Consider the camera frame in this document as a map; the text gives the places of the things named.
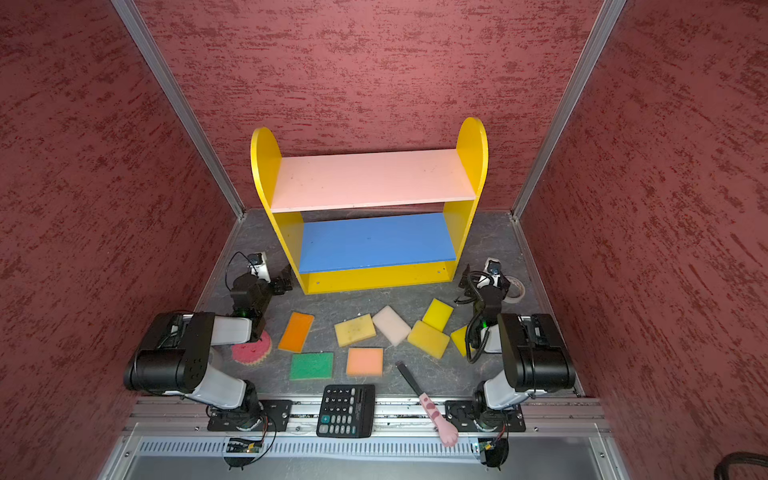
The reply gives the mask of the yellow orange scrub sponge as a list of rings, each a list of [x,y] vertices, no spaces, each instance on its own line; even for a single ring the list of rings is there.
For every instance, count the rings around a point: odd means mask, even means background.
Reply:
[[[335,324],[334,329],[340,348],[376,336],[376,329],[370,314]]]

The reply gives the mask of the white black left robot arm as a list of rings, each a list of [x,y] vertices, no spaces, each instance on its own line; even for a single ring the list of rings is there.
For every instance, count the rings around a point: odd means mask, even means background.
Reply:
[[[231,430],[266,427],[269,416],[254,384],[217,367],[213,348],[229,346],[232,359],[246,365],[263,360],[272,348],[264,314],[273,297],[291,289],[289,266],[272,280],[246,273],[230,287],[229,316],[185,311],[157,315],[128,362],[125,388],[204,404],[213,420]]]

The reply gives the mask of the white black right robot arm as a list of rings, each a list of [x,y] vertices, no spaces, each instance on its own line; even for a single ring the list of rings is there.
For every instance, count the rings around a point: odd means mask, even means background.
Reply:
[[[520,404],[575,386],[575,367],[554,318],[504,310],[519,304],[526,289],[498,260],[489,258],[482,270],[466,267],[459,288],[463,295],[455,303],[471,305],[472,317],[458,332],[457,347],[471,364],[491,354],[502,361],[502,371],[473,394],[470,417],[480,429],[499,429]]]

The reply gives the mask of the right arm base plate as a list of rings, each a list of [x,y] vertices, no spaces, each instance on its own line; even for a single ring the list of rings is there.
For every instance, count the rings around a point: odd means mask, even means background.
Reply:
[[[481,409],[468,400],[448,400],[445,418],[460,433],[498,434],[502,431],[521,433],[526,423],[520,405],[505,410]]]

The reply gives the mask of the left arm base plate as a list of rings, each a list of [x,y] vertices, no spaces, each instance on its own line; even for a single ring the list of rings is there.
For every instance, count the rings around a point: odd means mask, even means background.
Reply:
[[[253,411],[243,408],[223,410],[208,407],[209,432],[234,432],[255,434],[256,432],[284,432],[290,418],[293,402],[288,399],[260,400]]]

